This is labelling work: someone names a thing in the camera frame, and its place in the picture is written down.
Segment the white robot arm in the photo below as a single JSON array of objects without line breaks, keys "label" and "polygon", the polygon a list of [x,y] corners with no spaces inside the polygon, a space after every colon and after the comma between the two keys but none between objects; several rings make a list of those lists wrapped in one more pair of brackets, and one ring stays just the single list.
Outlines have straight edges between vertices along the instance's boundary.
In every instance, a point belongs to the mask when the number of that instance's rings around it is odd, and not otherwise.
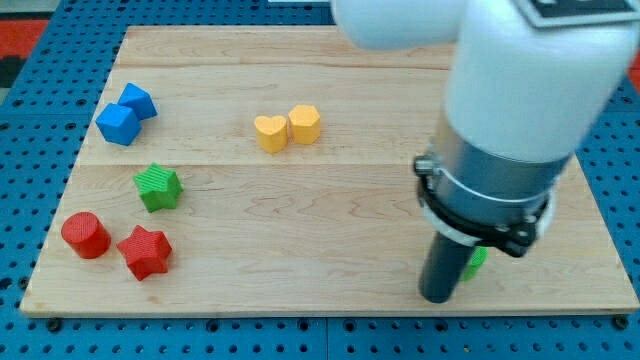
[{"label": "white robot arm", "polygon": [[369,50],[452,43],[436,135],[414,161],[430,253],[480,244],[520,257],[546,231],[555,185],[634,57],[635,1],[351,1],[339,30]]}]

